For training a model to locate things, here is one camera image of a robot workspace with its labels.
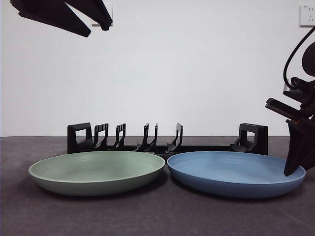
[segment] black dish rack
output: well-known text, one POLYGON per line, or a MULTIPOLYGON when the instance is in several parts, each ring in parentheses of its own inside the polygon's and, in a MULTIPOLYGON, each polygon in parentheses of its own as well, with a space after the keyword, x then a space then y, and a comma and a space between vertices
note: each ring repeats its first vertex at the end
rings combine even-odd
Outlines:
POLYGON ((232 144, 228 145, 182 145, 183 126, 176 125, 176 137, 171 143, 157 145, 158 124, 155 125, 155 136, 148 142, 149 124, 144 126, 143 141, 137 145, 125 145, 126 124, 116 127, 116 139, 113 145, 108 145, 108 123, 96 125, 94 128, 94 139, 90 123, 81 123, 68 126, 67 131, 67 152, 79 153, 87 151, 123 150, 139 151, 158 155, 164 159, 168 157, 191 151, 237 151, 255 154, 268 155, 268 127, 257 124, 242 123, 239 127, 239 137, 232 144), (85 130, 85 139, 77 142, 76 132, 85 130), (104 138, 99 142, 99 133, 105 132, 104 138), (254 133, 253 142, 248 139, 248 132, 254 133))

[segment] wall socket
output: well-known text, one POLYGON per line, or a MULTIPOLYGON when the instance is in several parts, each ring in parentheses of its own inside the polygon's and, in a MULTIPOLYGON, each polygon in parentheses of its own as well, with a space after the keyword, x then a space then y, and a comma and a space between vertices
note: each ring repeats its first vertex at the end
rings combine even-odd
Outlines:
POLYGON ((300 26, 315 26, 315 5, 300 5, 300 26))

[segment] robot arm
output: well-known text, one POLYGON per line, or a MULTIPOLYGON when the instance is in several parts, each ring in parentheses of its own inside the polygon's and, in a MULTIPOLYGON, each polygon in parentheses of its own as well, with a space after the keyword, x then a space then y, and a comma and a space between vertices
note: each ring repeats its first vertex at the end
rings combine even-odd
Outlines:
MULTIPOLYGON (((300 110, 290 107, 273 98, 267 100, 266 108, 288 118, 290 131, 289 153, 284 168, 286 176, 294 173, 299 165, 306 170, 315 166, 315 80, 306 82, 297 77, 288 79, 287 68, 300 46, 315 31, 312 28, 299 42, 287 60, 283 78, 283 94, 300 102, 300 110)), ((315 42, 305 51, 302 58, 304 71, 315 77, 315 42)))

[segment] gray tabletop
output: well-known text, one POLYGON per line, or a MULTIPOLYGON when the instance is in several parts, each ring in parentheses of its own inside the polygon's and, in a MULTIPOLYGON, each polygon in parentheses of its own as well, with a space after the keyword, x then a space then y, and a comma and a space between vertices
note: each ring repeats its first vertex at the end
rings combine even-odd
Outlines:
MULTIPOLYGON (((159 139, 162 143, 171 138, 159 139)), ((228 144, 235 137, 184 137, 184 144, 228 144)), ((105 197, 67 197, 28 176, 36 161, 66 154, 65 137, 1 138, 2 236, 315 235, 315 168, 284 196, 237 200, 178 183, 167 166, 154 182, 105 197)), ((127 137, 126 144, 141 141, 127 137)), ((269 154, 285 158, 288 137, 271 137, 269 154)))

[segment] white wall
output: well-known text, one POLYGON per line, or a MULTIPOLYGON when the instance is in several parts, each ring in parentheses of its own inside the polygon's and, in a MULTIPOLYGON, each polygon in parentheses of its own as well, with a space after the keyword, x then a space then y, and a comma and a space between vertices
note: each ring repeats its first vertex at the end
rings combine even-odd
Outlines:
MULTIPOLYGON (((89 38, 21 18, 1 1, 1 135, 65 136, 68 124, 126 122, 127 135, 237 135, 242 122, 288 135, 264 108, 282 95, 289 54, 313 0, 111 0, 114 27, 89 38)), ((301 55, 290 76, 311 80, 301 55)))

